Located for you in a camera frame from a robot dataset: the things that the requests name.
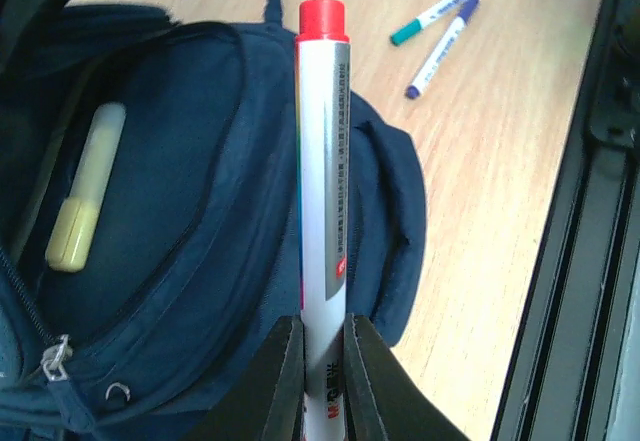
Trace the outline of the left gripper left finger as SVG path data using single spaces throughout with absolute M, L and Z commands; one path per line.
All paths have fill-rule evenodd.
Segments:
M 238 382 L 184 440 L 300 440 L 303 351 L 300 319 L 280 318 Z

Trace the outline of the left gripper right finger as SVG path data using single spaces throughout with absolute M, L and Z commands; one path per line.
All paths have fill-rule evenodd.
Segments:
M 365 316 L 345 319 L 344 369 L 349 440 L 466 438 L 421 393 Z

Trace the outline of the navy blue student backpack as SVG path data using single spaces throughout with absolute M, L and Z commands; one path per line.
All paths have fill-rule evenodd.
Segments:
M 1 436 L 184 440 L 301 323 L 295 38 L 150 5 L 1 0 Z M 350 88 L 346 307 L 389 347 L 416 297 L 410 137 Z M 45 251 L 96 109 L 126 119 L 85 267 Z

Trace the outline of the yellow highlighter marker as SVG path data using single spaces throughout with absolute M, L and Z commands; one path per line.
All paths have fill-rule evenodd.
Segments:
M 45 251 L 55 271 L 75 273 L 86 265 L 125 119 L 121 103 L 103 104 L 94 113 L 69 196 Z

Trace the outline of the red pen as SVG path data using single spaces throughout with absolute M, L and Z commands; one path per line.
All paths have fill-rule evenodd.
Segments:
M 305 0 L 295 38 L 302 437 L 344 440 L 350 40 L 339 0 Z

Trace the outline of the green marker pen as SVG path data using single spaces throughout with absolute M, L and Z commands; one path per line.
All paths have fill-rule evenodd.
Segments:
M 465 0 L 440 0 L 433 6 L 417 15 L 413 20 L 396 30 L 389 37 L 394 46 L 399 46 L 418 34 L 427 26 L 461 5 Z

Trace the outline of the purple marker pen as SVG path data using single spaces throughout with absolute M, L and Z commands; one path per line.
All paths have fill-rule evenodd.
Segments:
M 457 15 L 453 18 L 445 33 L 435 45 L 433 51 L 427 57 L 424 64 L 414 77 L 413 81 L 407 87 L 405 96 L 408 99 L 417 99 L 424 93 L 451 47 L 462 31 L 466 28 L 470 18 L 477 9 L 478 4 L 479 0 L 466 0 L 462 4 Z

